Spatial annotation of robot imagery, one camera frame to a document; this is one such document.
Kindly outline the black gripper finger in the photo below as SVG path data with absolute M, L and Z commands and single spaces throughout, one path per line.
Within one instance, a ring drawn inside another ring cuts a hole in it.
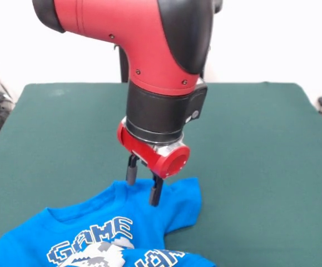
M 164 180 L 156 173 L 152 173 L 152 179 L 153 186 L 151 188 L 149 203 L 151 206 L 157 207 L 160 201 Z
M 130 157 L 128 158 L 126 181 L 130 186 L 134 185 L 136 182 L 138 160 L 139 158 L 134 154 L 131 154 Z

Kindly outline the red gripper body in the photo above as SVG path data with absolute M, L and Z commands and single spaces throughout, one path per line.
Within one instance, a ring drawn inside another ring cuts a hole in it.
M 117 138 L 128 152 L 136 155 L 163 179 L 178 174 L 190 157 L 190 148 L 183 143 L 183 139 L 170 145 L 152 145 L 138 140 L 128 132 L 125 117 L 118 126 Z

